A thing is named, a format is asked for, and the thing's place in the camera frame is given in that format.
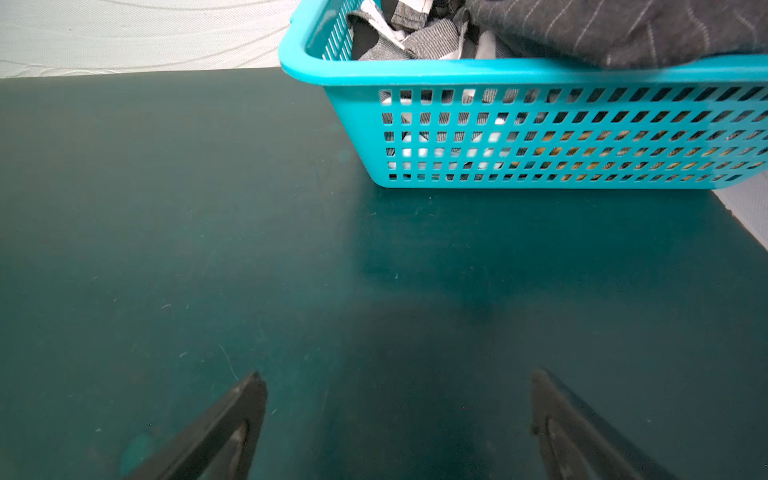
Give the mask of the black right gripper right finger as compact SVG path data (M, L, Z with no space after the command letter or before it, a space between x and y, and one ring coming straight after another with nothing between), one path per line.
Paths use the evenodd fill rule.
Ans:
M531 432L549 479L673 479L546 369L531 375Z

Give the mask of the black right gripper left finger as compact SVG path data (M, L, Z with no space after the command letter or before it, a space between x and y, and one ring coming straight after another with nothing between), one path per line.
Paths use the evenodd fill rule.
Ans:
M251 373L127 477L246 479L261 435L267 400L265 380L259 373Z

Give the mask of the dark grey pinstriped shirt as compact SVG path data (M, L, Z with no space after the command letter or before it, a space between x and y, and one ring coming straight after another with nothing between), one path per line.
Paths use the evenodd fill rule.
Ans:
M658 69L767 51L764 1L469 1L513 55L603 69Z

